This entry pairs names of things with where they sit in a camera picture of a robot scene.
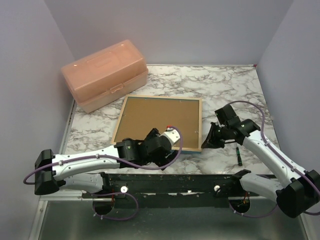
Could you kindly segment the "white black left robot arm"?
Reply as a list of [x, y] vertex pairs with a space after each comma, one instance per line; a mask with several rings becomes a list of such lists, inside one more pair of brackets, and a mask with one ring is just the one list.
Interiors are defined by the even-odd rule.
[[101, 175], [89, 176], [89, 172], [121, 168], [163, 170], [179, 157], [181, 150], [172, 148], [181, 140], [180, 131], [168, 127], [163, 133], [153, 128], [143, 140], [125, 138], [106, 148], [79, 154], [54, 154], [45, 149], [34, 164], [34, 193], [44, 196], [71, 189], [107, 197], [111, 185]]

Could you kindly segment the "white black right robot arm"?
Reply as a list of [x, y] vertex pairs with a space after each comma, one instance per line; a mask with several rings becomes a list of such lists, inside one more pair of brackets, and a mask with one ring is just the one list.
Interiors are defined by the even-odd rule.
[[233, 175], [230, 191], [241, 196], [256, 193], [277, 204], [290, 218], [308, 214], [309, 208], [320, 201], [320, 175], [307, 171], [280, 151], [264, 134], [264, 125], [251, 119], [240, 120], [232, 105], [215, 111], [218, 123], [211, 123], [202, 149], [220, 149], [228, 143], [237, 143], [257, 156], [274, 174], [277, 181], [242, 170]]

